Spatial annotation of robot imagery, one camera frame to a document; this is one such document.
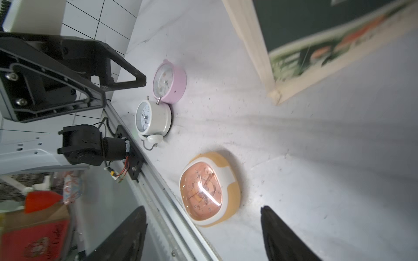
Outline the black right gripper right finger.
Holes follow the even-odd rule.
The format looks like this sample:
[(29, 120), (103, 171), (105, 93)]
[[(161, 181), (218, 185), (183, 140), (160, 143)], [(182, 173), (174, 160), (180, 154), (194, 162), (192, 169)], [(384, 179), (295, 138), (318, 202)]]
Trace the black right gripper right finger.
[(320, 260), (269, 206), (261, 207), (261, 226), (268, 260)]

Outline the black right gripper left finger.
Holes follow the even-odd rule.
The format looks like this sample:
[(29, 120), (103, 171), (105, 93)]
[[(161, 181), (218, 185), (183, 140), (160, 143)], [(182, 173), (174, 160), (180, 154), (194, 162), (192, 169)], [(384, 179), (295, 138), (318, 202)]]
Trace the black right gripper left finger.
[(86, 261), (139, 261), (147, 232), (145, 208), (136, 208), (99, 247), (86, 256)]

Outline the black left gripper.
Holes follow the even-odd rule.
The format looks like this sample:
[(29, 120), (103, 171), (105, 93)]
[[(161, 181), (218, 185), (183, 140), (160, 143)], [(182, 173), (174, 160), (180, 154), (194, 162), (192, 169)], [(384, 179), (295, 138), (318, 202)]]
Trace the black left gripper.
[[(115, 63), (134, 79), (116, 82)], [(99, 78), (100, 88), (91, 82)], [(109, 44), (77, 37), (1, 37), (1, 114), (20, 123), (103, 108), (104, 91), (146, 86), (147, 77)]]

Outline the floral canvas tote bag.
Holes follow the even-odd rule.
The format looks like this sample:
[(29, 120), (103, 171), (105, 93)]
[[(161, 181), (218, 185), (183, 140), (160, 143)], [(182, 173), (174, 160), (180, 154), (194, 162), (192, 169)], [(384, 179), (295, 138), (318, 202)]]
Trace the floral canvas tote bag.
[(224, 1), (281, 104), (418, 26), (417, 1)]

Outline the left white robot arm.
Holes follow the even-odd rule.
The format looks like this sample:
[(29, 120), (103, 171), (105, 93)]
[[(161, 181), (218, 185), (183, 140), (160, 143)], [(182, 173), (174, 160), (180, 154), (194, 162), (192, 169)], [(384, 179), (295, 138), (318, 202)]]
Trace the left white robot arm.
[[(58, 35), (1, 33), (1, 114), (26, 124), (102, 109), (106, 93), (144, 87), (146, 76), (108, 44)], [(125, 156), (125, 143), (98, 127), (66, 126), (1, 145), (1, 174), (99, 166)]]

